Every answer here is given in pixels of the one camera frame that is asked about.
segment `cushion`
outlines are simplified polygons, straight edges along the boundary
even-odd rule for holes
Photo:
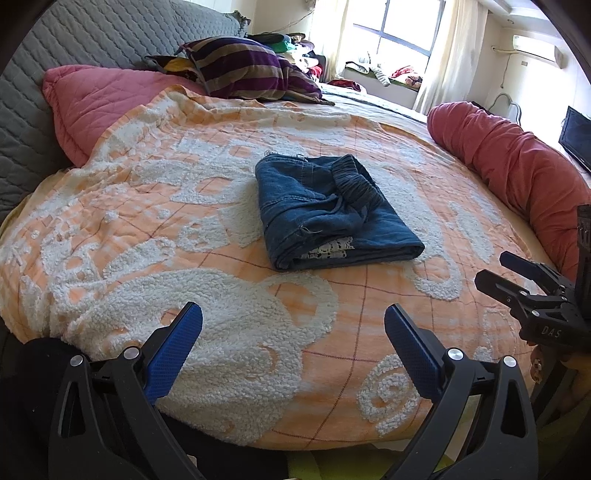
[[[591,202],[576,167],[533,133],[471,103],[435,107],[427,128],[435,142],[529,221],[552,262],[574,281],[579,262],[577,206]]]
[[[244,36],[248,20],[183,0],[55,0],[0,74],[0,222],[57,170],[72,166],[41,92],[45,72],[68,64],[133,68],[214,35]]]
[[[322,100],[318,85],[270,48],[246,38],[212,37],[182,45],[208,95],[246,100]]]
[[[108,127],[176,84],[204,93],[191,80],[160,72],[66,65],[47,71],[43,95],[53,109],[62,150],[76,167],[81,167]]]

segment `gray quilted headboard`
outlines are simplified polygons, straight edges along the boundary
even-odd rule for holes
[[[41,93],[47,69],[68,64],[133,68],[181,43],[240,36],[248,20],[183,0],[57,0],[0,76],[0,222],[49,175],[70,166]]]

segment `window sill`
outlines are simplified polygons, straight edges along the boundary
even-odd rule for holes
[[[375,95],[376,97],[397,103],[406,108],[412,108],[417,99],[418,92],[400,82],[391,81],[390,86],[385,87],[377,78],[364,75],[352,69],[345,69],[343,77],[363,85],[370,95]]]

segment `white curtain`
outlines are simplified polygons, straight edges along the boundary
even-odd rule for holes
[[[414,110],[427,115],[467,99],[484,39],[488,10],[478,0],[447,0]]]
[[[326,81],[338,77],[345,68],[345,54],[353,26],[351,4],[355,0],[316,0],[310,30],[315,52],[326,57]]]

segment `jeans waistband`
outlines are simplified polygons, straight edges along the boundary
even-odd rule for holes
[[[337,189],[355,210],[361,211],[363,207],[371,210],[382,203],[382,194],[359,173],[351,155],[336,160],[331,171]]]

